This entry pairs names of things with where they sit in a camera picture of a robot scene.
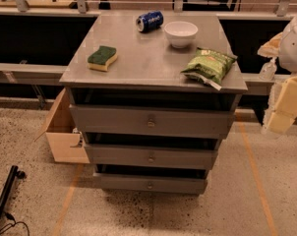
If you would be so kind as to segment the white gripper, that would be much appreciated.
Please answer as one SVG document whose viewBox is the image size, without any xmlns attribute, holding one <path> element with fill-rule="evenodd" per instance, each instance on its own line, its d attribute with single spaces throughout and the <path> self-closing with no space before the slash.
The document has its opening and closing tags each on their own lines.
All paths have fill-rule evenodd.
<svg viewBox="0 0 297 236">
<path fill-rule="evenodd" d="M 259 49 L 258 54 L 266 58 L 278 56 L 282 33 L 278 33 Z M 268 109 L 263 120 L 264 135 L 283 135 L 297 118 L 297 75 L 285 81 L 276 81 L 271 87 Z"/>
</svg>

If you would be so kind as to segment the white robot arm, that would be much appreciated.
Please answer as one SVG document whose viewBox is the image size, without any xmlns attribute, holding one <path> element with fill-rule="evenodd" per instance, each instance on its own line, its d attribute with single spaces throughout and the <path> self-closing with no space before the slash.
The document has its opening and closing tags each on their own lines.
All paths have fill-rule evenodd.
<svg viewBox="0 0 297 236">
<path fill-rule="evenodd" d="M 297 118 L 297 14 L 283 32 L 259 48 L 258 54 L 270 58 L 262 67 L 262 80 L 271 79 L 275 59 L 291 73 L 285 81 L 275 82 L 269 93 L 262 133 L 275 138 L 285 134 Z"/>
</svg>

